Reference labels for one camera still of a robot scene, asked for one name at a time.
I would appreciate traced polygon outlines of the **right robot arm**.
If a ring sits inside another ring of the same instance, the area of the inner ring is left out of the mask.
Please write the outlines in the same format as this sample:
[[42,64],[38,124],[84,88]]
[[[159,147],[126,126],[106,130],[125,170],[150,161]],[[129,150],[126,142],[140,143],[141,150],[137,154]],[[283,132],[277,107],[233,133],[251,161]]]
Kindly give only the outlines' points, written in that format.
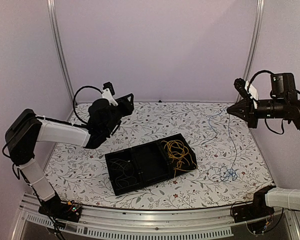
[[[258,91],[252,83],[263,73],[270,75],[271,91],[269,99],[259,99]],[[290,72],[273,73],[261,70],[251,80],[237,78],[234,87],[242,99],[227,108],[227,113],[247,123],[255,129],[260,119],[280,119],[293,123],[300,131],[300,91],[296,89],[294,75]],[[274,185],[266,186],[253,195],[253,202],[248,213],[252,218],[259,218],[268,208],[283,208],[300,212],[300,189],[286,189]]]

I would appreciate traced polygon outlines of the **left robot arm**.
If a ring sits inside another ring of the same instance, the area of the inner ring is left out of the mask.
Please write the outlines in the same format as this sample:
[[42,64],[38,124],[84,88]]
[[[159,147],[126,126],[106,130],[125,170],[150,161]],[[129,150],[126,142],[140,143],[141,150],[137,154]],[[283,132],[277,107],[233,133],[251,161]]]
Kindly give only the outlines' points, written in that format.
[[20,169],[22,176],[45,202],[45,209],[53,217],[60,217],[65,211],[64,205],[54,198],[57,194],[35,160],[36,144],[53,142],[97,149],[116,132],[122,118],[131,115],[133,110],[132,93],[114,99],[106,90],[89,107],[89,119],[81,125],[39,116],[27,108],[6,131],[2,149],[8,152],[3,155]]

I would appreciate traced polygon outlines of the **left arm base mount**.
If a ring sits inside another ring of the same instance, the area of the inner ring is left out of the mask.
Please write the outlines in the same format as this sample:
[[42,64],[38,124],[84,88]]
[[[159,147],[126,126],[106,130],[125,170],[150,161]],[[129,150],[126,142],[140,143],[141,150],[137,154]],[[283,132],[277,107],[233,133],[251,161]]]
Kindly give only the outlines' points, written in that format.
[[82,203],[74,202],[73,200],[63,202],[50,199],[42,202],[38,212],[54,219],[78,223],[82,213],[82,206]]

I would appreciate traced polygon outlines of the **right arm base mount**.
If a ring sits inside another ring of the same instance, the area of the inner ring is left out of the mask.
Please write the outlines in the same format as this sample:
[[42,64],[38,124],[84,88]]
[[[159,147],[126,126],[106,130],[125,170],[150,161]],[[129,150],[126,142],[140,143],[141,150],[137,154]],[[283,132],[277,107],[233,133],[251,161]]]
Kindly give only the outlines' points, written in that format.
[[274,220],[274,213],[273,207],[243,201],[236,201],[230,207],[230,216],[234,222],[245,222],[247,229],[253,235],[261,235],[266,232]]

